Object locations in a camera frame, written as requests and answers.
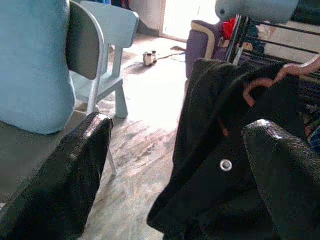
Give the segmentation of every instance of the light blue cushion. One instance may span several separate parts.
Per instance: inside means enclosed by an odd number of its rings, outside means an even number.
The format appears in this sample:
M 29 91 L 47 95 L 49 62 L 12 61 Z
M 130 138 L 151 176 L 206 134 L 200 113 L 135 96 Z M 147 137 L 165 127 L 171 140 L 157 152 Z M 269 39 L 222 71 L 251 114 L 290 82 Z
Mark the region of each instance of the light blue cushion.
M 0 3 L 0 121 L 47 135 L 70 120 L 69 15 L 69 0 Z

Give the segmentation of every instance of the plastic chair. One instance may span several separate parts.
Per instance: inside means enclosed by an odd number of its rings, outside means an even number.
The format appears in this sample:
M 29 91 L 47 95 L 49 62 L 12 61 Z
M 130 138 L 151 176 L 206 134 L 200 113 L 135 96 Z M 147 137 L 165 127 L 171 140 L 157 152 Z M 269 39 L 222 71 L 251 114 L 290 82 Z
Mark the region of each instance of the plastic chair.
M 126 118 L 128 109 L 123 89 L 123 76 L 120 74 L 121 62 L 123 48 L 131 47 L 135 39 L 139 16 L 133 11 L 97 2 L 82 1 L 81 5 L 93 14 L 101 26 L 105 52 L 103 74 L 100 80 L 95 79 L 91 82 L 79 74 L 71 73 L 76 98 L 88 103 L 88 108 L 92 110 L 93 104 L 97 104 L 115 92 L 115 114 L 118 118 Z M 112 70 L 108 69 L 109 45 L 115 45 Z

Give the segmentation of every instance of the purple armchair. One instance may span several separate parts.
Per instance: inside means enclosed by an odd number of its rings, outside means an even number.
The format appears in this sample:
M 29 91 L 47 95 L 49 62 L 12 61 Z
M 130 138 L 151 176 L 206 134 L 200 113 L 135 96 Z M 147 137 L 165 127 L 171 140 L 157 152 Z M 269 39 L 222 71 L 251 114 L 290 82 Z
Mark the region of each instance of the purple armchair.
M 191 31 L 185 52 L 186 77 L 188 79 L 191 77 L 197 59 L 224 59 L 226 48 L 218 47 L 222 36 L 221 22 L 215 25 L 200 20 L 191 22 Z

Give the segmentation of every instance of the concrete floor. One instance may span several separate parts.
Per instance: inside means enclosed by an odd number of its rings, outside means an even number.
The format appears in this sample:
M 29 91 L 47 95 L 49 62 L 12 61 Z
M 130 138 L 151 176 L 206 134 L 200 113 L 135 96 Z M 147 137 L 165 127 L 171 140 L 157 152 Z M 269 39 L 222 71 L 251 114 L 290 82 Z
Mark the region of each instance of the concrete floor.
M 111 152 L 118 174 L 106 163 L 87 227 L 81 240 L 160 240 L 162 234 L 146 224 L 157 196 L 168 184 L 172 155 L 185 93 L 185 63 L 172 58 L 144 67 L 142 54 L 153 49 L 162 57 L 179 53 L 184 43 L 138 35 L 124 53 L 124 91 L 129 116 L 115 116 L 115 96 L 99 103 L 113 118 Z

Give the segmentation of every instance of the pink clothes hanger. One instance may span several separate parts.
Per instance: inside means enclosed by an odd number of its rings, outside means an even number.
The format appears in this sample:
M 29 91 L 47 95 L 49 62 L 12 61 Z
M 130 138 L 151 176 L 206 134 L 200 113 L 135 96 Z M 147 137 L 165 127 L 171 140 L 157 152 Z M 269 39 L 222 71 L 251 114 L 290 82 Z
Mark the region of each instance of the pink clothes hanger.
M 320 69 L 320 55 L 317 55 L 312 60 L 304 64 L 294 64 L 294 63 L 286 64 L 278 72 L 274 80 L 270 78 L 258 78 L 252 81 L 247 86 L 247 88 L 243 91 L 243 97 L 245 101 L 248 103 L 248 105 L 252 108 L 256 103 L 254 98 L 250 95 L 250 92 L 253 89 L 257 87 L 270 88 L 272 85 L 284 79 L 287 75 L 304 76 L 304 75 L 311 74 L 319 69 Z

